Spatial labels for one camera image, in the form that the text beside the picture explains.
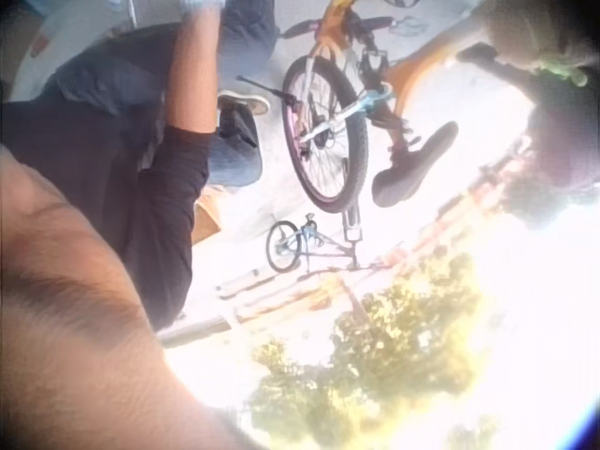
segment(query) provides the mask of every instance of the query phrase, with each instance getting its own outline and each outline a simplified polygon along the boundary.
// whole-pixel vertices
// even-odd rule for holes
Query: small bicycle
[[[307,270],[310,271],[310,257],[327,257],[327,258],[349,258],[352,260],[351,269],[358,269],[358,261],[356,258],[356,244],[362,239],[360,233],[360,217],[357,208],[351,208],[353,217],[348,217],[344,214],[344,237],[349,246],[342,245],[332,238],[324,235],[317,230],[317,222],[315,222],[313,214],[307,214],[307,223],[300,227],[296,227],[289,220],[281,220],[277,222],[266,238],[266,259],[273,270],[280,274],[291,272],[298,267],[300,257],[307,257]],[[353,220],[354,224],[348,223],[348,220]],[[349,230],[354,227],[359,231],[358,235],[350,237]],[[322,248],[330,246],[337,250],[337,253],[317,253],[311,252],[311,247]]]
[[[472,43],[483,26],[480,17],[473,15],[390,66],[387,52],[375,45],[373,31],[392,29],[406,18],[363,20],[352,10],[354,2],[331,0],[321,20],[301,22],[281,35],[288,39],[313,32],[317,42],[307,56],[292,64],[281,91],[269,89],[283,100],[285,137],[299,181],[312,202],[328,213],[345,211],[363,188],[368,166],[367,118],[373,126],[387,130],[392,139],[392,167],[373,180],[374,202],[392,206],[419,188],[428,170],[454,143],[458,127],[451,122],[440,128],[419,152],[425,157],[407,167],[402,156],[420,141],[407,138],[412,131],[402,118],[409,94],[425,73],[465,48],[467,40]],[[338,67],[340,61],[346,65],[358,61],[354,40],[364,46],[357,64],[365,88],[360,96],[345,68]],[[374,68],[372,62],[377,60]],[[393,111],[387,104],[392,98],[396,98]]]

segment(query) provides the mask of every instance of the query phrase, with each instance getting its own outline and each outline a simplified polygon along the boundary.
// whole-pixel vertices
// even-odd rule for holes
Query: bicycle wheel
[[[302,238],[293,223],[282,220],[273,225],[266,237],[266,260],[273,270],[280,274],[293,270],[301,251]]]
[[[296,60],[283,82],[283,91],[301,97],[307,57]],[[335,113],[355,102],[354,88],[336,65],[315,58],[313,81],[303,119],[308,128],[328,121]],[[283,102],[283,127],[293,169],[310,200],[327,213],[340,213],[360,193],[367,176],[368,138],[365,114],[357,112],[344,124],[300,144],[296,125],[301,118]],[[348,171],[344,170],[348,159]]]

